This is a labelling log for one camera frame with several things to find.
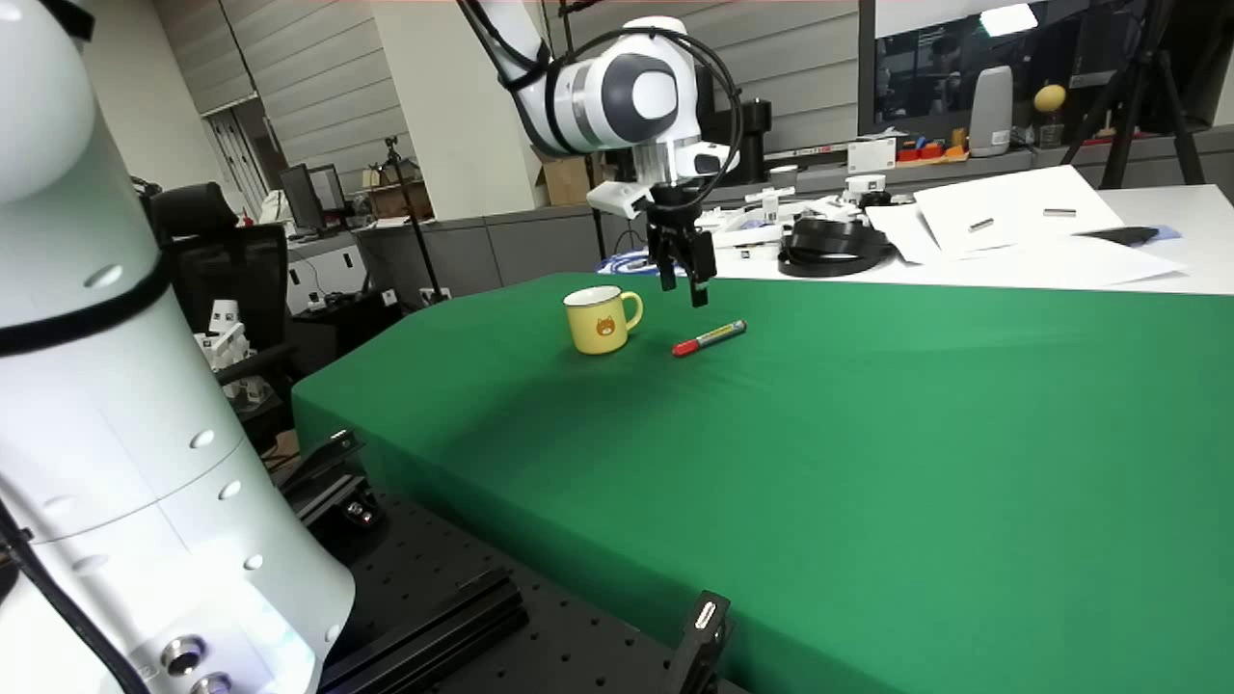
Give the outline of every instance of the red pen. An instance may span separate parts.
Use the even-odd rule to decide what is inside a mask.
[[[702,332],[702,337],[690,337],[690,339],[673,342],[672,355],[686,359],[686,355],[693,355],[702,346],[713,346],[713,342],[725,342],[725,339],[742,337],[745,330],[748,330],[745,322],[722,324],[713,332]]]

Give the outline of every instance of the green tablecloth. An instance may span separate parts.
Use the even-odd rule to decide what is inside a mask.
[[[590,282],[409,318],[298,390],[305,439],[662,639],[727,596],[752,692],[1234,692],[1234,303],[623,282],[640,337],[583,359]]]

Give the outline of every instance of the computer monitor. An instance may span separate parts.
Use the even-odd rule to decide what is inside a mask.
[[[298,231],[308,231],[308,236],[324,231],[324,211],[320,211],[308,168],[287,169],[283,193],[287,193],[287,204],[292,211]]]

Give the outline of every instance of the cardboard box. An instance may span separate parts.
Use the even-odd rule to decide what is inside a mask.
[[[587,157],[549,157],[538,179],[549,210],[587,210]]]
[[[431,219],[429,188],[414,186],[409,196],[415,204],[415,219]],[[405,218],[409,211],[409,200],[401,196],[396,186],[370,188],[366,204],[370,204],[370,218]]]

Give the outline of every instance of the white paper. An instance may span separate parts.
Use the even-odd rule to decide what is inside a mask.
[[[1125,229],[1073,168],[923,188],[916,210],[936,246],[952,254]]]
[[[931,238],[924,223],[923,223],[923,211],[916,204],[904,204],[904,210],[869,210],[875,231],[884,231],[898,258],[911,264],[911,265],[924,265],[932,264],[942,252],[936,245]]]
[[[923,265],[916,278],[942,278],[949,286],[1136,286],[1154,278],[1185,276],[1176,264],[1164,264],[1146,252],[1128,252],[1103,238],[1037,238],[1004,252],[982,252],[972,258]]]

